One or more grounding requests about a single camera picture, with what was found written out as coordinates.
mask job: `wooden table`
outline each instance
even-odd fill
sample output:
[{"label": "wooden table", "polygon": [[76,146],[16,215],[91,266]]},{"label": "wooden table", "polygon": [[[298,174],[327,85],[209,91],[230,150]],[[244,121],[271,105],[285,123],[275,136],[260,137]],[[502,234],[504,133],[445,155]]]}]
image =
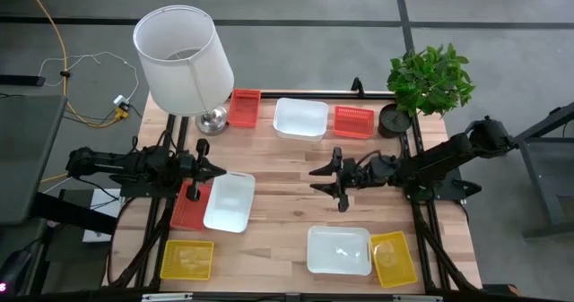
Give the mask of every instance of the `wooden table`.
[{"label": "wooden table", "polygon": [[[229,171],[249,173],[256,179],[256,196],[245,233],[217,230],[192,232],[172,229],[170,239],[199,239],[215,243],[210,280],[163,280],[161,290],[168,291],[241,291],[241,292],[320,292],[320,293],[423,293],[413,213],[403,191],[382,188],[349,190],[350,208],[340,213],[336,201],[309,187],[313,182],[330,182],[329,177],[312,177],[309,171],[322,167],[331,159],[335,146],[344,157],[360,158],[372,150],[399,155],[397,139],[375,136],[368,140],[338,137],[333,134],[335,105],[369,108],[377,113],[388,103],[384,100],[324,100],[329,105],[329,125],[321,142],[303,142],[279,138],[273,128],[276,99],[262,99],[257,128],[230,126],[225,133],[206,137],[211,144],[209,160]],[[139,133],[140,146],[157,142],[167,121],[167,114],[149,97]],[[425,149],[447,140],[439,116],[421,116],[420,125]],[[177,137],[176,122],[174,139]],[[193,121],[187,131],[186,148],[195,151],[201,135]],[[115,279],[126,268],[142,244],[150,200],[136,199],[119,222],[112,253]],[[474,257],[466,217],[451,202],[436,202],[443,246],[457,267],[475,286],[481,281]],[[377,274],[343,276],[313,274],[306,265],[307,233],[311,226],[363,227],[371,235],[403,231],[419,281],[382,289]],[[155,261],[150,256],[149,281]],[[429,248],[433,279],[439,285],[434,253]]]}]

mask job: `red basket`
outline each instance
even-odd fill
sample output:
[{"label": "red basket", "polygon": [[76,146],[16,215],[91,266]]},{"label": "red basket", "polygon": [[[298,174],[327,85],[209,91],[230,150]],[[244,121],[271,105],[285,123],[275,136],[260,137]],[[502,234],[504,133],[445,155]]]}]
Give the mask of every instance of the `red basket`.
[{"label": "red basket", "polygon": [[374,117],[370,109],[335,106],[335,135],[368,139],[374,134]]},{"label": "red basket", "polygon": [[234,90],[227,121],[232,126],[255,127],[259,116],[259,100],[261,91]]},{"label": "red basket", "polygon": [[200,185],[198,187],[200,192],[198,202],[192,202],[186,198],[189,186],[191,186],[189,181],[181,185],[170,225],[179,229],[203,230],[205,209],[207,209],[207,203],[209,202],[209,194],[212,192],[212,185]]}]

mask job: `concrete floor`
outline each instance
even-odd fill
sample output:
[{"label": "concrete floor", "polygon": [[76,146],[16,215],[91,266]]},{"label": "concrete floor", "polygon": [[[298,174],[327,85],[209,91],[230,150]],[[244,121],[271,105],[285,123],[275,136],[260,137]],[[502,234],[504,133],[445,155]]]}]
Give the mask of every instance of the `concrete floor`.
[{"label": "concrete floor", "polygon": [[[350,20],[399,21],[397,0],[43,0],[58,17],[138,18],[165,4],[191,4],[217,20]],[[415,22],[574,22],[574,0],[406,0]],[[41,16],[32,0],[0,0],[0,15]],[[6,24],[0,30],[0,73],[35,74],[41,61],[61,55],[45,24]],[[140,69],[132,26],[61,25],[68,54],[108,50]],[[404,53],[401,28],[221,26],[223,46],[236,76],[236,86],[258,89],[347,90],[360,76],[369,90],[384,90],[389,58]],[[446,115],[450,134],[490,115],[517,134],[547,113],[574,100],[570,79],[574,63],[574,30],[413,29],[417,49],[452,41],[471,63],[467,69],[477,89],[470,104]],[[105,116],[111,101],[134,85],[129,68],[103,57],[73,70],[70,100],[80,112]],[[48,82],[57,81],[60,64],[45,68]],[[147,84],[134,104],[143,108]],[[1,92],[53,94],[1,88]],[[566,134],[574,134],[569,126]],[[65,120],[50,156],[46,176],[64,170],[69,151],[80,146],[126,151],[139,121],[131,117],[105,130],[92,130]],[[528,296],[574,299],[573,236],[525,242],[521,232],[545,225],[518,152],[494,160],[474,160],[462,168],[465,179],[483,186],[469,200],[470,227],[484,283],[513,283]],[[105,177],[94,181],[113,186]],[[73,182],[68,188],[85,188]],[[30,231],[30,238],[35,235]],[[2,251],[9,240],[3,237]]]}]

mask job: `yellow basket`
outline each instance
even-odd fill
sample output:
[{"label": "yellow basket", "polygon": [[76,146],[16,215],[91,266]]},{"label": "yellow basket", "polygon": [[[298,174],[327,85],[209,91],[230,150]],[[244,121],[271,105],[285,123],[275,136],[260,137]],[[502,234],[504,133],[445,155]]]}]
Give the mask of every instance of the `yellow basket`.
[{"label": "yellow basket", "polygon": [[417,281],[402,231],[372,236],[370,249],[381,287],[392,288]]},{"label": "yellow basket", "polygon": [[209,280],[212,272],[213,242],[168,240],[161,263],[164,280]]}]

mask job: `lamp base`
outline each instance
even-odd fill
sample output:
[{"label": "lamp base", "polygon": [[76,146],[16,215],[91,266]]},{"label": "lamp base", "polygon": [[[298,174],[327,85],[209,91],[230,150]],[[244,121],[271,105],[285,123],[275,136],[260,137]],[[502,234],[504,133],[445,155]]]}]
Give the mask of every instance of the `lamp base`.
[{"label": "lamp base", "polygon": [[218,135],[227,128],[227,110],[222,106],[209,114],[196,116],[196,126],[205,135]]}]

